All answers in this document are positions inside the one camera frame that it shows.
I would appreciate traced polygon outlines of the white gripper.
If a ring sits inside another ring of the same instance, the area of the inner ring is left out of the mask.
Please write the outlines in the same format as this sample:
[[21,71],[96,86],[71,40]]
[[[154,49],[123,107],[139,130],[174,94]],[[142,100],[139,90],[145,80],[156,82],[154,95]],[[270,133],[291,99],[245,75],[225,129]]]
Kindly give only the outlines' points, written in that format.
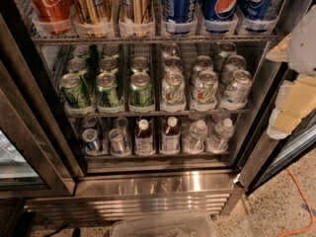
[[[316,75],[316,5],[313,5],[293,29],[267,54],[273,62],[287,62],[298,73]],[[316,108],[316,77],[299,75],[284,80],[276,95],[268,126],[268,136],[284,139]]]

